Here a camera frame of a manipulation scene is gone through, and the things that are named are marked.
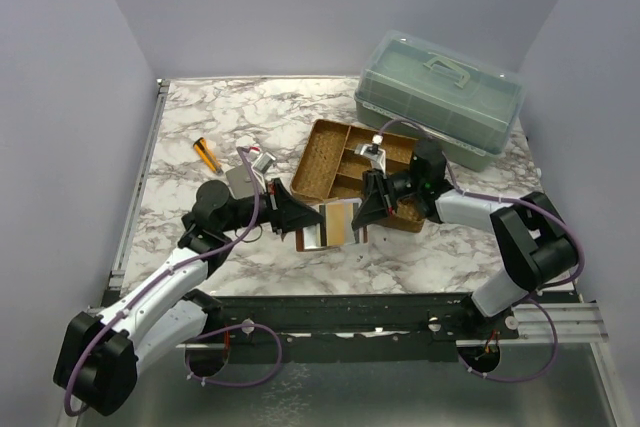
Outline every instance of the storage box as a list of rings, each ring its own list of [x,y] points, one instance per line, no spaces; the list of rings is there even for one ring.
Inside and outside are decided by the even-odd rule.
[[[363,69],[355,99],[361,122],[408,118],[435,134],[450,160],[481,170],[503,152],[524,94],[511,72],[391,31]],[[409,127],[393,131],[416,136]]]
[[[329,120],[313,124],[309,140],[298,164],[291,193],[307,203],[330,199],[362,197],[362,174],[371,169],[371,163],[354,152],[356,145],[370,143],[376,132]],[[387,172],[409,168],[415,139],[388,134],[382,148],[387,152]],[[393,217],[378,222],[380,225],[407,232],[420,232],[424,218],[412,200],[398,203]]]

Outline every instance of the container handle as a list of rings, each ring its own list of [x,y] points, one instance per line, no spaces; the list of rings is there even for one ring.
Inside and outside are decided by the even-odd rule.
[[[434,70],[436,64],[443,65],[447,69],[453,70],[456,74],[458,74],[460,76],[460,79],[456,82],[456,86],[460,87],[461,89],[464,89],[464,86],[467,84],[467,82],[469,82],[469,79],[471,79],[471,74],[469,74],[469,72],[464,70],[451,59],[442,57],[440,55],[434,55],[431,60],[429,60],[429,62],[425,62],[422,65],[424,65],[431,72],[438,72],[437,70]]]

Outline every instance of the lid handle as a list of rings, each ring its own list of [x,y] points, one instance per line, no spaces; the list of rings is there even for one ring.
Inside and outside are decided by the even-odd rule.
[[[444,66],[447,69],[447,71],[443,72],[442,68],[436,68],[437,64]],[[451,76],[451,73],[452,73],[451,71],[458,74],[459,80],[456,82],[456,86],[460,87],[461,89],[464,89],[464,86],[467,84],[467,82],[469,82],[469,79],[471,79],[471,74],[469,74],[469,72],[464,70],[462,67],[460,67],[458,64],[453,62],[451,59],[442,57],[441,55],[434,55],[429,60],[429,62],[425,62],[422,65],[424,65],[431,72],[436,72],[442,75]]]

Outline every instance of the clear plastic lid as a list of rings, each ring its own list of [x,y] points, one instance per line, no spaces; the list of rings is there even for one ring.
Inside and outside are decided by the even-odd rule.
[[[356,98],[499,154],[525,91],[517,75],[407,34],[387,33],[362,71]]]

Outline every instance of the striped object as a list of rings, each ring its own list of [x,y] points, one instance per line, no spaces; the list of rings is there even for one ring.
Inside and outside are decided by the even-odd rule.
[[[353,231],[351,221],[362,201],[341,199],[315,205],[325,221],[296,232],[296,250],[306,252],[341,245],[367,243],[367,228]]]

